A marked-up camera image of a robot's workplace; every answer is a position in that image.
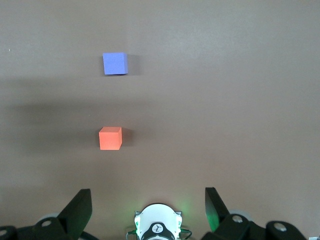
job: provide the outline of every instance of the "gray floor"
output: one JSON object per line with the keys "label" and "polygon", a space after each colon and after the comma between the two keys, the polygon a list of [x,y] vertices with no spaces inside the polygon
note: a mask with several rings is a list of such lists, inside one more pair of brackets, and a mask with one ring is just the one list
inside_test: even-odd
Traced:
{"label": "gray floor", "polygon": [[[264,226],[320,233],[320,1],[0,1],[0,226],[91,188],[123,240],[154,202],[209,231],[205,187]],[[105,76],[102,53],[129,74]],[[123,127],[119,151],[98,131]]]}

